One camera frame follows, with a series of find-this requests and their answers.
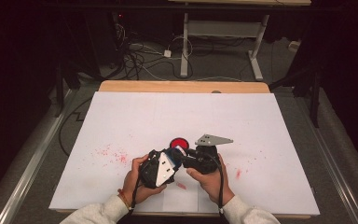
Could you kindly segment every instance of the table leg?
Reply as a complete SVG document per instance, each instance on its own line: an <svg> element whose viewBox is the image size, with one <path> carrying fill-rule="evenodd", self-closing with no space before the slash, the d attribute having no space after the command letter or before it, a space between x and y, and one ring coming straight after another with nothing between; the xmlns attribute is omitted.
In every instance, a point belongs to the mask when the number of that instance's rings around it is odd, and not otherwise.
<svg viewBox="0 0 358 224"><path fill-rule="evenodd" d="M255 74L255 79L257 81L263 80L263 76L261 74L260 66L258 65L256 56L257 56L258 49L260 48L261 41L263 40L263 35L264 32L266 31L268 21L269 21L269 15L264 16L263 21L261 22L260 27L258 29L257 37L255 40L255 47L253 50L249 50L248 52L249 60L251 62L251 66Z"/></svg>
<svg viewBox="0 0 358 224"><path fill-rule="evenodd" d="M182 62L180 66L180 77L187 77L187 66L188 66L188 13L185 13L185 19L183 22L183 50L182 50Z"/></svg>

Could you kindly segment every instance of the black device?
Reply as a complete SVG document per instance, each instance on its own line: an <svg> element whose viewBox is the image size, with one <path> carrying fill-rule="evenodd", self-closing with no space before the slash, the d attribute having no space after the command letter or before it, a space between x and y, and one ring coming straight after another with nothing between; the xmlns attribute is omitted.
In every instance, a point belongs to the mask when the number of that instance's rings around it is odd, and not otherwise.
<svg viewBox="0 0 358 224"><path fill-rule="evenodd" d="M149 152L147 161L140 167L141 181L151 189L170 184L182 164L203 175L212 173L220 166L216 145L232 142L231 139L205 134L196 142L196 149L191 149L184 138L175 138L168 148Z"/></svg>

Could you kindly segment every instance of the wooden table edge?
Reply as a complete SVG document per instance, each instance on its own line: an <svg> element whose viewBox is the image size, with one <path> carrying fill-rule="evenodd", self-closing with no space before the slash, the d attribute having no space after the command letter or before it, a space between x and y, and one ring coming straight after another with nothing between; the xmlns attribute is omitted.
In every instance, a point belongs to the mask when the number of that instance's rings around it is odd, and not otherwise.
<svg viewBox="0 0 358 224"><path fill-rule="evenodd" d="M264 82L201 82L201 81L134 81L107 80L99 91L119 92L185 92L206 93L270 93Z"/></svg>

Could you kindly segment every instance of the gray carpet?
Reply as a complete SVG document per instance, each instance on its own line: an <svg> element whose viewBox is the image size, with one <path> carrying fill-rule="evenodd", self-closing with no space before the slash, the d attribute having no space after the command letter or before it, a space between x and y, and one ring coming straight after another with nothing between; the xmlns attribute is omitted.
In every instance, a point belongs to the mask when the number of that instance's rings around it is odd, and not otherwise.
<svg viewBox="0 0 358 224"><path fill-rule="evenodd" d="M221 49L215 49L208 53L210 49L195 49L190 58L192 64L193 76L190 80L196 80L206 77L230 77L242 81L255 81L251 67L249 66L245 52L250 49L253 41L246 39L238 46L228 46ZM295 54L287 50L287 40L282 40L274 44L264 43L260 50L258 61L262 73L265 76L265 82L278 80L287 72ZM164 48L150 44L153 49L160 52ZM148 61L158 56L142 54ZM179 61L164 60L173 63L175 74L179 74ZM109 73L109 69L104 67L103 73ZM142 80L156 80L157 78L178 80L172 74L172 65L170 63L156 64L139 74ZM74 101L68 105L68 111L73 111L78 105L81 105L92 94L98 90L99 83L82 78L82 86L76 93ZM203 81L233 81L227 78L203 79ZM345 204L342 202L337 190L337 183L333 181L323 154L320 150L320 144L315 137L315 129L310 126L307 115L304 114L304 106L307 106L308 99L295 98L290 88L279 88L274 91L279 107L282 111L286 126L296 147L297 154L304 167L311 187L315 191L315 199L321 211L317 217L310 219L280 219L281 223L353 223L351 215ZM76 112L81 112L81 117L87 113L88 105L85 103L78 108ZM41 121L39 127L35 130L24 148L19 152L16 160L13 161L7 175L0 185L0 213L2 212L6 201L12 190L15 188L23 170L31 159L35 146L46 134L46 129L51 123L54 114L54 106ZM81 128L82 122L76 121L77 115L72 115L62 125L62 146L67 152L70 152L75 143L77 134ZM351 140L345 133L339 119L335 115L324 93L321 93L321 104L319 111L320 128L317 130L323 138L332 155L336 159L339 170L351 187L353 196L358 202L358 154L354 149ZM48 210L49 203L54 190L60 180L62 170L66 164L67 156L62 152L58 134L56 134L48 146L48 155L44 159L40 170L30 187L25 200L23 201L13 223L59 223L67 215ZM218 218L192 218L192 217L131 217L121 223L221 223Z"/></svg>

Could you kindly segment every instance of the black plastic part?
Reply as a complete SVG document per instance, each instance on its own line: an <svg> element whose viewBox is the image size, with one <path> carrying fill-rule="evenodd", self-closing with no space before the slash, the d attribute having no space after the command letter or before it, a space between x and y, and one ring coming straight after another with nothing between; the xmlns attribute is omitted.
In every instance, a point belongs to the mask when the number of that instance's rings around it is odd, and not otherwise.
<svg viewBox="0 0 358 224"><path fill-rule="evenodd" d="M158 175L158 166L159 166L159 157L161 152L164 152L173 162L175 163L175 167L173 170L176 172L178 171L179 167L182 165L182 162L179 157L177 157L177 153L175 153L177 149L175 148L168 148L163 149L161 151L152 150L149 152L149 157L147 161L142 163L140 167L140 174L141 174L141 181L145 187L150 189L155 189L157 175ZM174 181L173 175L165 181L163 184L171 184Z"/></svg>
<svg viewBox="0 0 358 224"><path fill-rule="evenodd" d="M191 157L183 157L183 166L185 168L194 168L203 175L212 173L217 169L217 164L207 154L215 158L220 164L216 146L197 146L196 150L188 150L188 155Z"/></svg>

